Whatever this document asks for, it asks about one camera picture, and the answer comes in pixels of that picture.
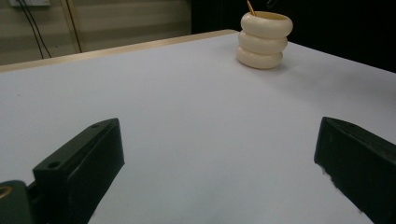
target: table edge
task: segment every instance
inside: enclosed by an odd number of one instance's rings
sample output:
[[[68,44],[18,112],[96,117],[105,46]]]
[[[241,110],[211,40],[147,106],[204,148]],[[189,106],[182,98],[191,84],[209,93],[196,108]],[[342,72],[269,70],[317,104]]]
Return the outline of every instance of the table edge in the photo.
[[[201,34],[196,34],[196,35],[184,35],[184,36],[178,36],[178,37],[173,37],[173,38],[168,38],[168,39],[154,40],[154,41],[133,44],[133,45],[127,45],[127,46],[122,46],[122,47],[116,47],[116,48],[111,48],[111,49],[99,49],[99,50],[95,50],[95,51],[89,51],[89,52],[72,54],[72,55],[65,55],[65,56],[61,56],[61,57],[49,58],[49,59],[44,59],[44,60],[30,61],[30,62],[25,62],[25,63],[6,64],[6,65],[0,66],[0,73],[21,70],[21,69],[26,69],[26,68],[32,68],[32,67],[38,67],[38,66],[44,66],[44,65],[51,65],[51,64],[56,64],[56,63],[67,63],[67,62],[73,62],[73,61],[98,58],[98,57],[103,57],[103,56],[107,56],[107,55],[131,52],[131,51],[136,51],[136,50],[141,50],[141,49],[158,48],[158,47],[167,46],[167,45],[173,45],[173,44],[184,43],[184,42],[189,42],[189,41],[194,41],[194,40],[206,39],[206,38],[211,38],[211,37],[216,37],[216,36],[221,36],[221,35],[230,35],[230,34],[235,34],[235,33],[237,33],[237,31],[235,31],[235,30],[219,30],[219,31],[201,33]]]

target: stacked rings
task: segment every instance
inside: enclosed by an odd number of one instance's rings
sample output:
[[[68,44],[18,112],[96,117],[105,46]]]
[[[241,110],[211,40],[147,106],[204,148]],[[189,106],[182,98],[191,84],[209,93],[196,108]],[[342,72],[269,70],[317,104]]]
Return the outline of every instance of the stacked rings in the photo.
[[[283,58],[282,51],[288,45],[287,36],[293,28],[291,19],[272,12],[257,11],[256,16],[245,14],[241,26],[236,53],[239,62],[259,69],[278,66]]]

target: gripper screw hole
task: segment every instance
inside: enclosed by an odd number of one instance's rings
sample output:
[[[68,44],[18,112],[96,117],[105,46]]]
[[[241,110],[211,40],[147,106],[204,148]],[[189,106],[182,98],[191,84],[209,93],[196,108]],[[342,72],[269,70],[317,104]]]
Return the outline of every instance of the gripper screw hole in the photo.
[[[49,164],[49,168],[53,169],[56,168],[60,165],[61,163],[59,161],[53,161],[52,163]]]

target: dark background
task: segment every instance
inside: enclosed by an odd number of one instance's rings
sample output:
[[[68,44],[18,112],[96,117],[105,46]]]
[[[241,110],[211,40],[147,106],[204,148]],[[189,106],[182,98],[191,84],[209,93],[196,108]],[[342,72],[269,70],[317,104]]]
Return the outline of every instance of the dark background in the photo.
[[[290,42],[396,73],[396,9],[390,0],[250,0],[256,11],[291,18]],[[192,33],[240,31],[245,0],[192,0]]]

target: electrical cable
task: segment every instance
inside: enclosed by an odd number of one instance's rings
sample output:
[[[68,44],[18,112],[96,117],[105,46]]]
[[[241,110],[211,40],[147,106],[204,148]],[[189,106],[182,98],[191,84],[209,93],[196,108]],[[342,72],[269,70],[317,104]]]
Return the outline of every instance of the electrical cable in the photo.
[[[268,8],[273,8],[274,5],[277,3],[278,0],[268,0],[267,2],[267,7]]]
[[[40,40],[41,40],[41,43],[42,43],[43,46],[44,46],[44,49],[46,50],[46,52],[48,53],[49,57],[51,58],[50,52],[49,52],[49,50],[47,49],[46,44],[44,43],[43,36],[41,36],[40,30],[38,29],[38,26],[37,26],[37,23],[35,23],[35,18],[33,17],[32,13],[30,12],[29,7],[26,5],[26,2],[25,2],[24,0],[22,0],[22,2],[25,4],[26,9],[27,9],[27,12],[29,13],[30,17],[32,18],[33,24],[35,25],[35,28],[37,29],[38,36],[40,37]]]
[[[37,43],[38,49],[40,50],[41,58],[44,59],[43,51],[41,50],[41,46],[40,46],[40,43],[38,42],[37,34],[35,33],[35,27],[33,27],[33,24],[32,24],[32,22],[30,21],[29,16],[27,15],[26,10],[25,10],[23,4],[21,3],[21,0],[17,0],[17,1],[18,1],[18,3],[20,4],[20,6],[21,6],[21,8],[22,8],[22,10],[23,10],[23,13],[24,13],[25,16],[26,16],[26,19],[29,21],[30,27],[32,27],[33,33],[35,34],[35,42]]]

